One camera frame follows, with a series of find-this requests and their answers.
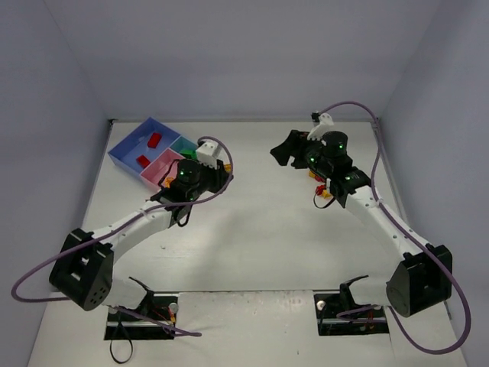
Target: red object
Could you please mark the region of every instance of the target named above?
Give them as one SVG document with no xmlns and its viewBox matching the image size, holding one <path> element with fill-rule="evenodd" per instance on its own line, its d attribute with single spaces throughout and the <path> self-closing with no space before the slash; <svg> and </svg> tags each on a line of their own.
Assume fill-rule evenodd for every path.
<svg viewBox="0 0 489 367">
<path fill-rule="evenodd" d="M 322 195 L 322 192 L 326 190 L 326 185 L 321 185 L 316 188 L 316 195 L 320 196 Z"/>
<path fill-rule="evenodd" d="M 161 134 L 159 132 L 154 132 L 150 140 L 147 141 L 147 146 L 150 148 L 155 148 L 157 147 L 160 140 L 161 140 Z"/>
<path fill-rule="evenodd" d="M 136 161 L 138 161 L 139 165 L 143 168 L 146 168 L 150 164 L 150 160 L 144 155 L 140 155 L 138 158 L 136 158 Z"/>
</svg>

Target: red block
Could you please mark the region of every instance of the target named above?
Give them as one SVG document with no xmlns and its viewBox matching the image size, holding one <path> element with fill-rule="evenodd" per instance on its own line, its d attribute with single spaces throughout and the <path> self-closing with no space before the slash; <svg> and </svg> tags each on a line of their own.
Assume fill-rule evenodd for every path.
<svg viewBox="0 0 489 367">
<path fill-rule="evenodd" d="M 161 134 L 159 132 L 154 132 L 150 140 L 147 141 L 147 146 L 150 148 L 155 148 L 157 147 L 160 140 L 161 140 Z"/>
<path fill-rule="evenodd" d="M 137 157 L 136 161 L 138 161 L 139 165 L 143 168 L 146 168 L 150 164 L 150 160 L 147 159 L 144 155 L 140 155 L 139 157 Z"/>
</svg>

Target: white floor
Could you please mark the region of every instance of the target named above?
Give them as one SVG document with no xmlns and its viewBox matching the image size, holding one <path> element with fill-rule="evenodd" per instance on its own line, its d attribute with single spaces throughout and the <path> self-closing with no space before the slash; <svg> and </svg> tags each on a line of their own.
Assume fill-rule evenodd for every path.
<svg viewBox="0 0 489 367">
<path fill-rule="evenodd" d="M 235 179 L 219 198 L 194 207 L 187 227 L 154 235 L 115 266 L 117 274 L 138 278 L 154 290 L 192 292 L 181 295 L 178 326 L 203 333 L 201 338 L 135 342 L 127 365 L 465 365 L 460 352 L 418 352 L 391 322 L 390 336 L 317 336 L 311 290 L 336 289 L 360 274 L 377 277 L 380 289 L 397 262 L 340 206 L 314 208 L 316 183 L 307 172 L 280 167 L 270 156 L 290 129 L 309 130 L 310 123 L 169 125 L 192 140 L 201 135 L 223 140 L 233 154 Z M 108 149 L 135 126 L 115 124 Z M 376 152 L 370 125 L 348 122 L 336 128 L 347 133 L 354 163 L 370 174 Z M 379 191 L 394 208 L 385 170 L 379 168 Z M 108 225 L 150 195 L 106 155 L 83 228 Z M 231 293 L 197 293 L 205 291 Z M 106 312 L 85 313 L 69 302 L 49 304 L 29 366 L 114 365 L 102 340 Z M 443 305 L 404 323 L 427 347 L 455 341 Z M 120 347 L 127 352 L 125 344 Z"/>
</svg>

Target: orange connector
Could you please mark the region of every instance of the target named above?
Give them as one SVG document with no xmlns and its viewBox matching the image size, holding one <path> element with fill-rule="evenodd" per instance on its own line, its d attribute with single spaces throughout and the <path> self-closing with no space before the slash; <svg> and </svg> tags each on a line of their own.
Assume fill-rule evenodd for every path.
<svg viewBox="0 0 489 367">
<path fill-rule="evenodd" d="M 167 177 L 165 178 L 165 181 L 163 181 L 163 186 L 168 188 L 170 187 L 171 181 L 175 180 L 173 177 Z"/>
</svg>

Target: blue container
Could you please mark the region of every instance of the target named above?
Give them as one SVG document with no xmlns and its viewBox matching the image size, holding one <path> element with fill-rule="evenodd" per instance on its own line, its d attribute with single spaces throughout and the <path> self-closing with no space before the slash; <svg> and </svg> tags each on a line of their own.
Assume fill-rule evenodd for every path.
<svg viewBox="0 0 489 367">
<path fill-rule="evenodd" d="M 154 132 L 161 134 L 161 140 L 155 148 L 150 148 L 147 142 Z M 180 152 L 184 149 L 195 151 L 197 145 L 173 129 L 149 118 L 122 139 L 108 152 L 108 155 L 116 166 L 157 190 L 158 177 L 162 176 L 164 169 L 167 168 L 166 161 L 183 158 Z M 147 167 L 142 167 L 137 161 L 141 155 L 150 161 Z"/>
</svg>

